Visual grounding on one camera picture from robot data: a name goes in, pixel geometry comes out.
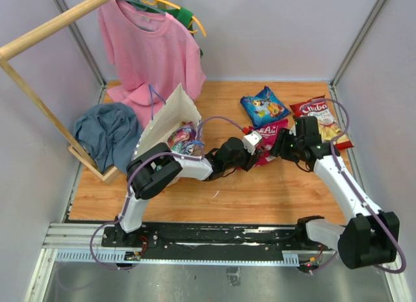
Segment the red Chuba chips bag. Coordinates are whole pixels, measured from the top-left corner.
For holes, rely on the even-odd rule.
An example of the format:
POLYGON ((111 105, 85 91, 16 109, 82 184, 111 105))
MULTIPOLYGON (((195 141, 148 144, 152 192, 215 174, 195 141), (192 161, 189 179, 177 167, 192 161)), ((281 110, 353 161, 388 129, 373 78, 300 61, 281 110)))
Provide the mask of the red Chuba chips bag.
POLYGON ((328 102, 324 96, 313 97, 307 101, 289 105, 294 117, 314 116, 318 122, 318 131, 322 142, 330 142, 342 133, 341 126, 332 114, 328 102))

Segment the pink snack bag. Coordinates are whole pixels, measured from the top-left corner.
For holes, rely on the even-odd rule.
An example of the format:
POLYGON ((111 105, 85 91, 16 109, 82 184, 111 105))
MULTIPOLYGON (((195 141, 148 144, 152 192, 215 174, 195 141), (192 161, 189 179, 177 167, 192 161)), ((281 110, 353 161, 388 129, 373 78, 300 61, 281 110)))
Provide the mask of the pink snack bag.
POLYGON ((259 160, 254 164, 254 167, 264 166, 275 159, 275 157, 270 154, 270 150, 272 149, 278 137, 279 131, 281 129, 286 129, 288 124, 288 119, 282 119, 273 123, 269 123, 257 129, 255 129, 252 126, 249 126, 250 130, 257 131, 263 138, 261 145, 259 146, 261 150, 261 155, 259 156, 259 160))

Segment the pink purple snack pouch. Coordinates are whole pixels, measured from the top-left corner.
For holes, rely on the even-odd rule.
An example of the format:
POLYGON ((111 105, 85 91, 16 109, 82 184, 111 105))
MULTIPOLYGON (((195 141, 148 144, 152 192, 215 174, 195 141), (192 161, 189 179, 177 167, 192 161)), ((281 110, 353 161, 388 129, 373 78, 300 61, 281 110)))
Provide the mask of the pink purple snack pouch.
POLYGON ((169 148, 183 155, 201 156, 203 143, 196 138, 196 129, 193 122, 182 122, 167 139, 169 148))

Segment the blue checkered paper bag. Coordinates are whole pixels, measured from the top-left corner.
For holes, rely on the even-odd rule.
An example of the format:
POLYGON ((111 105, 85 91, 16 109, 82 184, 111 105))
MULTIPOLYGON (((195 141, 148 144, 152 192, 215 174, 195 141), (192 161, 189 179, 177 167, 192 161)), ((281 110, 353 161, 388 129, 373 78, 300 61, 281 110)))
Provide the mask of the blue checkered paper bag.
POLYGON ((192 151, 182 154, 174 147, 176 145, 174 133, 186 124, 195 129, 200 124, 201 118, 193 100, 184 91, 182 85, 178 84, 142 132, 132 159, 137 159, 161 142, 166 143, 173 152, 179 154, 179 162, 183 165, 183 170, 170 181, 169 185, 175 184, 180 178, 193 178, 201 181, 207 179, 212 173, 212 168, 209 167, 206 159, 201 159, 200 155, 195 155, 192 151))

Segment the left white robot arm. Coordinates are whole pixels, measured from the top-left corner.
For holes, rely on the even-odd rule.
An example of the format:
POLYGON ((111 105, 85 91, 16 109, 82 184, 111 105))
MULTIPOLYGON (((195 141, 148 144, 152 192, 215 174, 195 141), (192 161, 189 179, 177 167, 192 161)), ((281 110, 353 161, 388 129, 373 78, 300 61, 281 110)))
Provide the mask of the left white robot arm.
POLYGON ((176 153, 161 142, 134 159, 127 167, 125 205, 114 224, 116 241, 125 247, 138 242, 149 200, 172 181, 180 178, 215 181, 226 177, 228 170, 249 171, 259 160, 262 141, 261 135, 254 131, 242 139, 231 137, 220 148, 200 157, 176 153))

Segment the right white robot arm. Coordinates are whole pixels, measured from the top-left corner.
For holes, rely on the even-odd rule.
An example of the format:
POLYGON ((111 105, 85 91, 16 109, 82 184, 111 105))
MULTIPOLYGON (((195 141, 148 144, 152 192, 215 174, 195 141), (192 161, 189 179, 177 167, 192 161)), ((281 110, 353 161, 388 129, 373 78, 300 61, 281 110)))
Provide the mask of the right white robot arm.
POLYGON ((394 212, 384 212, 364 192, 345 166, 333 142, 323 142, 314 116, 295 119, 294 132, 281 129, 270 150, 275 157, 294 163, 304 162, 328 187, 348 222, 335 225, 324 218, 310 218, 294 234, 295 244, 303 250, 317 242, 336 250, 344 265, 353 270, 385 264, 397 257, 406 268, 403 250, 398 244, 400 221, 394 212))

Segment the blue snack bag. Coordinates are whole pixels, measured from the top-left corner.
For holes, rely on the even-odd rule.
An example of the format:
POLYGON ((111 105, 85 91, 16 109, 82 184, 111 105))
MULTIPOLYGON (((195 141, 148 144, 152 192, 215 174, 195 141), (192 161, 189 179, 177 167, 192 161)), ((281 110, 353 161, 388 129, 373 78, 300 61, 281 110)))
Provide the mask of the blue snack bag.
POLYGON ((260 128, 275 121, 282 120, 290 114, 289 109, 265 86, 255 96, 244 96, 240 104, 255 128, 260 128))

